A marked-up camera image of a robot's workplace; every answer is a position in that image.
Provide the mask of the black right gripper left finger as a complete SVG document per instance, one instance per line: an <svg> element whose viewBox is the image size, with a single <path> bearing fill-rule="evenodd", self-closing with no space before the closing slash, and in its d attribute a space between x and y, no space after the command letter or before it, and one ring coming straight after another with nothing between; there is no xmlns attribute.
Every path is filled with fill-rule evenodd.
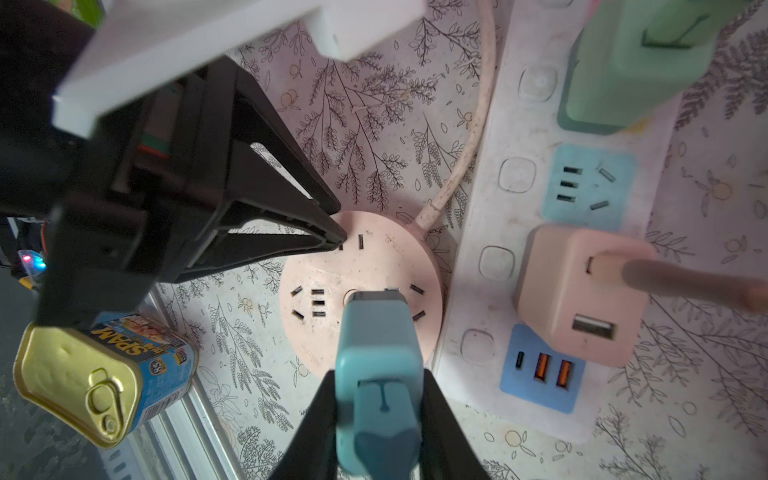
<svg viewBox="0 0 768 480"><path fill-rule="evenodd" d="M337 478L335 372L329 370L270 479Z"/></svg>

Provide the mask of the gold sardine tin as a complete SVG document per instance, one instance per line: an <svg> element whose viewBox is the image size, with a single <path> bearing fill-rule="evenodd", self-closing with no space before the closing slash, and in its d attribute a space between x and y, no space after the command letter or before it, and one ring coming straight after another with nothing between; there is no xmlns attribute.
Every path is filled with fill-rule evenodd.
<svg viewBox="0 0 768 480"><path fill-rule="evenodd" d="M13 381L24 399L109 449L180 400L197 366L193 343L132 314L86 330L30 324Z"/></svg>

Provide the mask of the light green charger plug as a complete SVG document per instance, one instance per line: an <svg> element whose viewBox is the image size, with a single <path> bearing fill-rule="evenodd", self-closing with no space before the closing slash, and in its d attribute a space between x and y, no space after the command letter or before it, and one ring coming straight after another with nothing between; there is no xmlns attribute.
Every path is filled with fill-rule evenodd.
<svg viewBox="0 0 768 480"><path fill-rule="evenodd" d="M611 135L707 70L720 30L746 1L602 1L569 54L558 125Z"/></svg>

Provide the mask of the teal charger plug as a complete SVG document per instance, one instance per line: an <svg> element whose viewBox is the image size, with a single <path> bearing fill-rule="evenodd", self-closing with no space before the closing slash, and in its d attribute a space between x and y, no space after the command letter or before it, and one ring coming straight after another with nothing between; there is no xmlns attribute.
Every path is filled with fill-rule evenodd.
<svg viewBox="0 0 768 480"><path fill-rule="evenodd" d="M340 466L356 476L408 479L422 443L424 361L399 291L348 296L334 372Z"/></svg>

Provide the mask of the white multicolour power strip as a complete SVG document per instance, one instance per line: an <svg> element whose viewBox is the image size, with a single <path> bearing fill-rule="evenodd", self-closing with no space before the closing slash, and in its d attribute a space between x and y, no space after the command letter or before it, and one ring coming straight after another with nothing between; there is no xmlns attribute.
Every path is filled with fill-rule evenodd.
<svg viewBox="0 0 768 480"><path fill-rule="evenodd" d="M648 302L588 266L605 253L654 257L644 234L680 102L627 133L558 125L571 49L595 8L511 9L433 363L447 397L574 443L590 437Z"/></svg>

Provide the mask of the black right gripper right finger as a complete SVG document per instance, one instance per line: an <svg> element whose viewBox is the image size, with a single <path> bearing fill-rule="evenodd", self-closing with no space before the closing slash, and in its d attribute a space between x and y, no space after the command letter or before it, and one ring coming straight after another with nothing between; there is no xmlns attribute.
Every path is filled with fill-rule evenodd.
<svg viewBox="0 0 768 480"><path fill-rule="evenodd" d="M432 372L424 370L421 407L421 479L489 479Z"/></svg>

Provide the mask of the pink charger plug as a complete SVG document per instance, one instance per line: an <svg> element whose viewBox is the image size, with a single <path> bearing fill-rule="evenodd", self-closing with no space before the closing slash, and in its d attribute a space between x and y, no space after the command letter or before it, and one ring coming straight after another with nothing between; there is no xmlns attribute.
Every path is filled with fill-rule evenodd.
<svg viewBox="0 0 768 480"><path fill-rule="evenodd" d="M529 235L515 303L520 320L553 350L618 368L632 356L649 295L595 273L592 263L604 254L656 257L640 239L558 224L537 227Z"/></svg>

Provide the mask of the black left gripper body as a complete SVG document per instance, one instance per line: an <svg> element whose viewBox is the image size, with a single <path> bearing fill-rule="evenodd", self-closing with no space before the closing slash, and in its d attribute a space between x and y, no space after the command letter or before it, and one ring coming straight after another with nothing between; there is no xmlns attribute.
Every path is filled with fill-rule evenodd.
<svg viewBox="0 0 768 480"><path fill-rule="evenodd" d="M1 211L47 218L36 323L85 330L134 310L157 282L179 283L240 264L233 238L192 264L199 207L149 171L137 191L112 189L139 117L130 104L79 139L52 125L53 89L92 37L42 1L1 5Z"/></svg>

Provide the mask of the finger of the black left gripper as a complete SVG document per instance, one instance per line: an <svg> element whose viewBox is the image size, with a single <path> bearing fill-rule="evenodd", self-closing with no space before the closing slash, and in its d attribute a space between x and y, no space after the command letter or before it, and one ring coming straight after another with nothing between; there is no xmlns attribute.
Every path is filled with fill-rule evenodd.
<svg viewBox="0 0 768 480"><path fill-rule="evenodd" d="M348 238L347 232L322 211L311 212L308 218L268 214L263 220L292 227L302 235L217 231L173 281L187 282L281 256L334 251Z"/></svg>
<svg viewBox="0 0 768 480"><path fill-rule="evenodd" d="M264 219L338 234L340 202L255 78L230 59L205 70L192 150L191 193L228 231Z"/></svg>

